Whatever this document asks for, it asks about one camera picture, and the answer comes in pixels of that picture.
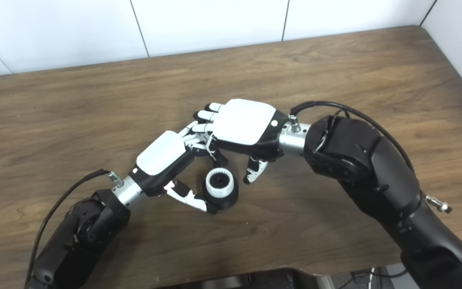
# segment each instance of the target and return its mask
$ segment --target wooden table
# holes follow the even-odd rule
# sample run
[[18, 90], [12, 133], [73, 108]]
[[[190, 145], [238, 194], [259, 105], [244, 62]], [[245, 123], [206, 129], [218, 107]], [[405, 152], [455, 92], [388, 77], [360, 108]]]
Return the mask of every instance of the wooden table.
[[[372, 116], [411, 157], [422, 189], [462, 238], [462, 79], [429, 35], [402, 27], [0, 76], [0, 289], [19, 288], [53, 203], [95, 169], [125, 175], [165, 130], [209, 102], [244, 98], [288, 112], [333, 100]], [[331, 109], [304, 112], [312, 123]], [[246, 156], [227, 154], [241, 179]], [[181, 175], [196, 186], [196, 160]], [[106, 179], [83, 185], [63, 213]], [[150, 288], [278, 267], [329, 274], [398, 262], [399, 250], [339, 185], [282, 158], [216, 216], [150, 198], [108, 247], [86, 288]]]

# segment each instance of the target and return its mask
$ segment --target white back plate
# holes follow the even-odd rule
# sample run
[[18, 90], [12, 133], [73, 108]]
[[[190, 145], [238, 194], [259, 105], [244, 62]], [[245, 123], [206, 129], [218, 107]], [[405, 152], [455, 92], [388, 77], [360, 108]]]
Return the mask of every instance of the white back plate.
[[220, 140], [254, 145], [269, 125], [276, 109], [262, 102], [231, 99], [220, 108], [213, 122], [213, 135]]
[[136, 165], [148, 175], [157, 175], [185, 152], [185, 143], [181, 137], [167, 130], [140, 153]]

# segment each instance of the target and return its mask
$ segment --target robotic arm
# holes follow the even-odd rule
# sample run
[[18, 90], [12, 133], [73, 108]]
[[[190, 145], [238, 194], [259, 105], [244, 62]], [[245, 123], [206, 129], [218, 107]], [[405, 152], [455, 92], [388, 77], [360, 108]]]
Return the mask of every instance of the robotic arm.
[[207, 137], [191, 130], [196, 124], [194, 121], [179, 133], [166, 131], [136, 158], [125, 179], [108, 174], [115, 183], [113, 189], [98, 190], [73, 205], [32, 264], [25, 289], [81, 287], [106, 246], [127, 226], [131, 213], [147, 196], [167, 194], [216, 214], [214, 205], [174, 179], [195, 156], [209, 155], [201, 144]]
[[[297, 114], [312, 106], [340, 110], [312, 125], [299, 123]], [[261, 113], [250, 113], [253, 107]], [[332, 102], [307, 102], [292, 108], [288, 116], [268, 104], [238, 99], [207, 108], [218, 110], [201, 111], [197, 116], [213, 122], [213, 127], [204, 125], [205, 130], [213, 129], [213, 141], [220, 148], [251, 156], [245, 183], [254, 181], [267, 161], [284, 154], [302, 156], [316, 174], [336, 179], [359, 209], [383, 226], [402, 250], [402, 262], [421, 288], [462, 287], [462, 241], [431, 212], [428, 203], [439, 212], [452, 209], [422, 193], [409, 158], [374, 120]], [[347, 117], [338, 116], [341, 110]], [[363, 120], [352, 119], [349, 113]], [[254, 123], [251, 130], [245, 125], [249, 119]], [[242, 123], [247, 132], [242, 130], [243, 135], [233, 139], [237, 133], [221, 130], [220, 122]]]
[[[299, 123], [301, 110], [318, 105], [339, 108], [346, 117], [338, 112], [311, 125]], [[336, 179], [359, 209], [383, 226], [421, 288], [462, 287], [462, 241], [426, 201], [441, 212], [451, 209], [421, 192], [405, 152], [372, 119], [331, 102], [304, 103], [286, 115], [268, 104], [242, 99], [209, 104], [194, 117], [198, 121], [180, 133], [167, 131], [156, 139], [125, 179], [110, 173], [113, 189], [99, 190], [69, 210], [35, 261], [26, 289], [81, 287], [147, 196], [167, 194], [215, 214], [213, 203], [174, 178], [195, 156], [209, 156], [216, 167], [226, 166], [220, 149], [249, 155], [243, 179], [247, 184], [279, 157], [304, 157], [315, 173]]]

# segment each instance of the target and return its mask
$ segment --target robot finger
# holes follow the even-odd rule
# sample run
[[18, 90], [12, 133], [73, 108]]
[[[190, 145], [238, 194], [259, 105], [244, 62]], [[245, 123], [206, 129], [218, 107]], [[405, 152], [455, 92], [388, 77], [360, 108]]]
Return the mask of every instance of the robot finger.
[[258, 177], [264, 172], [266, 165], [268, 165], [267, 161], [260, 161], [258, 159], [249, 157], [249, 162], [247, 163], [247, 171], [243, 177], [243, 182], [246, 185], [249, 185], [258, 179]]
[[219, 110], [223, 107], [223, 104], [217, 104], [215, 102], [212, 102], [211, 104], [207, 104], [206, 106], [204, 106], [204, 110], [218, 113]]
[[180, 137], [184, 137], [190, 132], [190, 129], [193, 128], [196, 124], [198, 124], [198, 121], [192, 121], [189, 125], [187, 125], [185, 128], [183, 128], [178, 135]]
[[200, 110], [194, 114], [194, 118], [202, 121], [215, 121], [215, 118], [218, 116], [216, 112], [209, 112], [207, 110]]
[[192, 127], [192, 131], [195, 133], [210, 133], [213, 131], [213, 124], [212, 123], [201, 123], [201, 124], [196, 124], [194, 127]]

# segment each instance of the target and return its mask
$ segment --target robot fingertip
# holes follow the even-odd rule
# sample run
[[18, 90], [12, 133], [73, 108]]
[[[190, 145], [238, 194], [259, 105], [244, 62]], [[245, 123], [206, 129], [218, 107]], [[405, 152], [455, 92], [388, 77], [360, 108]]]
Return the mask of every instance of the robot fingertip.
[[245, 183], [246, 185], [250, 185], [251, 182], [249, 181], [249, 179], [247, 178], [247, 176], [244, 176], [243, 177], [243, 183]]

